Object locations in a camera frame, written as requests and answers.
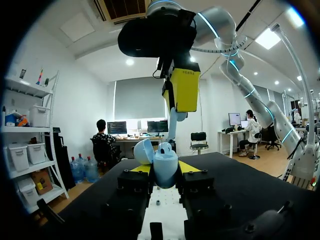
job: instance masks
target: office chair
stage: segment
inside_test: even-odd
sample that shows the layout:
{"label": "office chair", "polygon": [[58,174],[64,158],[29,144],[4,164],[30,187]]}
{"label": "office chair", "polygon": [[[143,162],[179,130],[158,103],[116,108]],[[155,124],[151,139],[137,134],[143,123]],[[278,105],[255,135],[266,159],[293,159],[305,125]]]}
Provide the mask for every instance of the office chair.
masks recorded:
{"label": "office chair", "polygon": [[205,132],[194,132],[191,133],[191,142],[190,142],[190,149],[191,150],[198,150],[198,155],[201,154],[201,150],[208,149],[207,143],[207,134]]}
{"label": "office chair", "polygon": [[268,139],[267,139],[267,141],[271,142],[271,143],[267,143],[265,145],[265,148],[269,151],[269,149],[271,147],[276,147],[278,149],[278,151],[279,151],[279,147],[281,148],[282,145],[279,144],[279,143],[275,143],[276,140],[278,140],[278,139],[277,139],[277,136],[276,136],[275,127],[274,126],[269,126],[268,127]]}
{"label": "office chair", "polygon": [[112,154],[111,147],[104,140],[93,138],[90,140],[93,143],[93,154],[98,167],[105,173],[107,169],[110,170],[118,163],[117,155],[120,152],[116,151],[116,155]]}
{"label": "office chair", "polygon": [[257,160],[260,158],[260,156],[257,155],[257,152],[258,152],[258,143],[261,142],[261,139],[262,139],[262,134],[261,132],[258,132],[254,135],[254,137],[256,139],[258,139],[258,141],[253,144],[253,155],[249,157],[249,159],[252,159],[252,160]]}

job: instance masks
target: man sitting at desk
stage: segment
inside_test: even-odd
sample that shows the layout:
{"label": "man sitting at desk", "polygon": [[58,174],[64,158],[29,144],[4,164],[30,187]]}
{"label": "man sitting at desk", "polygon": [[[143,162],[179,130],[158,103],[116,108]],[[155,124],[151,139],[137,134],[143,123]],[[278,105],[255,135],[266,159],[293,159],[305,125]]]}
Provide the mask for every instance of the man sitting at desk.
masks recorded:
{"label": "man sitting at desk", "polygon": [[239,157],[247,156],[246,145],[256,144],[258,142],[258,139],[255,138],[255,134],[259,133],[262,130],[262,127],[257,122],[257,119],[254,116],[252,110],[246,111],[246,118],[248,119],[248,125],[244,129],[246,131],[249,131],[249,138],[248,140],[242,140],[239,142],[239,147],[241,149]]}
{"label": "man sitting at desk", "polygon": [[105,141],[106,144],[111,149],[111,154],[115,155],[117,150],[116,150],[116,147],[112,145],[112,143],[114,143],[117,139],[114,136],[105,134],[106,121],[103,119],[100,119],[99,121],[96,122],[96,127],[98,128],[98,133],[93,136],[93,139]]}

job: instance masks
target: water bottle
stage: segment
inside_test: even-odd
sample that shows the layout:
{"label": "water bottle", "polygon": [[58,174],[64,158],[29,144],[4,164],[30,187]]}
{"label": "water bottle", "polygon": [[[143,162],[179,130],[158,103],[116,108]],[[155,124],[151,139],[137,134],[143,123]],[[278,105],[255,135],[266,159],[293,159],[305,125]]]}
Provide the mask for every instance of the water bottle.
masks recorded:
{"label": "water bottle", "polygon": [[83,178],[85,178],[86,177],[85,160],[82,158],[81,153],[79,153],[79,158],[77,158],[76,161],[81,165]]}
{"label": "water bottle", "polygon": [[86,163],[84,164],[84,168],[86,180],[89,183],[95,183],[99,180],[98,167],[95,160],[91,160],[91,158],[88,156],[88,161],[86,161]]}
{"label": "water bottle", "polygon": [[84,181],[84,174],[82,166],[80,165],[79,161],[75,161],[75,157],[71,157],[72,162],[70,163],[72,176],[74,182],[76,184],[82,183]]}

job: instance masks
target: white desk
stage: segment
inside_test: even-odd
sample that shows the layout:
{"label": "white desk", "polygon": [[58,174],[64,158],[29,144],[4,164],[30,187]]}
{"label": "white desk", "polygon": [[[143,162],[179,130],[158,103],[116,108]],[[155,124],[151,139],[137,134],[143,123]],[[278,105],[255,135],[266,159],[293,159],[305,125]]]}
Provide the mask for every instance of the white desk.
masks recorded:
{"label": "white desk", "polygon": [[232,159],[233,151],[234,151],[234,135],[238,136],[238,134],[245,134],[246,132],[248,132],[248,131],[247,130],[240,130],[240,131],[232,131],[232,132],[229,132],[228,134],[226,134],[225,131],[218,131],[218,134],[220,134],[219,153],[223,154],[223,150],[222,150],[222,135],[229,135],[230,136],[230,154],[229,154],[229,158]]}
{"label": "white desk", "polygon": [[138,143],[142,140],[149,139],[151,142],[158,142],[159,144],[163,142],[162,137],[139,137],[139,138],[122,138],[116,140],[116,143]]}
{"label": "white desk", "polygon": [[151,142],[157,142],[157,145],[163,142],[162,137],[139,137],[139,138],[130,137],[130,138],[118,139],[113,144],[120,146],[120,149],[126,158],[132,159],[134,157],[132,153],[132,147],[134,147],[138,142],[144,139],[149,139]]}

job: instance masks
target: black table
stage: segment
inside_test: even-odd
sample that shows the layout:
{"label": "black table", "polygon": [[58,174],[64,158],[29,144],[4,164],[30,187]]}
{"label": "black table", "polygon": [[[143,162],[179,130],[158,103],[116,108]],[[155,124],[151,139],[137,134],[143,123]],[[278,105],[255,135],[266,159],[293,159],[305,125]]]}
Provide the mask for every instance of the black table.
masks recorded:
{"label": "black table", "polygon": [[[316,192],[284,182],[218,152],[180,157],[179,160],[199,170],[208,170],[208,174],[214,177],[217,194],[232,205],[232,215],[240,224],[255,219],[267,210],[278,210],[288,200],[293,201],[295,217],[289,217],[277,237],[273,239],[287,239],[292,235],[292,229],[306,230],[303,226],[312,224],[307,217],[319,213],[318,206],[314,207]],[[63,219],[77,218],[81,211],[84,211],[90,216],[99,217],[101,205],[108,201],[117,188],[119,174],[125,169],[131,170],[137,166],[139,163],[132,159],[121,161],[72,201],[59,215]],[[49,222],[44,226],[47,229],[50,227]]]}

